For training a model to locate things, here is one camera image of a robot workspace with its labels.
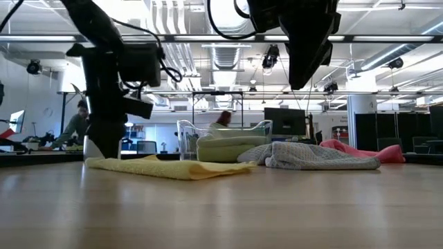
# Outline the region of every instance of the computer monitor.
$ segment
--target computer monitor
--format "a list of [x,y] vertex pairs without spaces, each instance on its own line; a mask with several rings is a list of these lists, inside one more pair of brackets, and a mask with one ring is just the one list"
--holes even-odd
[[264,119],[272,120],[274,135],[306,135],[306,117],[304,110],[265,108]]
[[12,129],[15,133],[21,133],[21,130],[23,129],[24,118],[24,110],[11,114],[11,119],[9,120],[9,128]]

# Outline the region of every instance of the wooden table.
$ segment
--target wooden table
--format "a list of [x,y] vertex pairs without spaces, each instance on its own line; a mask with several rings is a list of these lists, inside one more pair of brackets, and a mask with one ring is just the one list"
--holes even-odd
[[443,248],[443,169],[174,181],[81,163],[3,168],[0,248]]

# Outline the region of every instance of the office chair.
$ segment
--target office chair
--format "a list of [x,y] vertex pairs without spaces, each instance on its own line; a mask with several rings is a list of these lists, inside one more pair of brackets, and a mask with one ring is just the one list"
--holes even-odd
[[137,154],[157,154],[157,142],[137,141]]
[[400,145],[401,150],[403,151],[403,144],[401,143],[400,138],[377,138],[377,149],[379,151],[391,145]]
[[429,152],[429,145],[426,141],[438,140],[438,137],[413,137],[414,152],[417,154],[427,154]]

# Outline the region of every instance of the gray blanket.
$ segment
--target gray blanket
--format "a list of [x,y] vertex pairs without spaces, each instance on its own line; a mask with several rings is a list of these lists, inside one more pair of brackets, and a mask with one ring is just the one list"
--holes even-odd
[[336,149],[296,142],[273,142],[261,145],[241,154],[239,162],[255,161],[258,165],[279,169],[332,170],[376,169],[377,158],[357,158]]

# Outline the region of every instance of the pink cloth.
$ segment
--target pink cloth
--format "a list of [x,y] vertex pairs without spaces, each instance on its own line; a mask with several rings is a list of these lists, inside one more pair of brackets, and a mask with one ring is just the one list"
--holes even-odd
[[356,157],[376,157],[381,163],[404,163],[406,162],[401,152],[400,145],[386,147],[380,152],[362,151],[346,145],[338,140],[326,140],[320,144],[321,147],[332,148]]

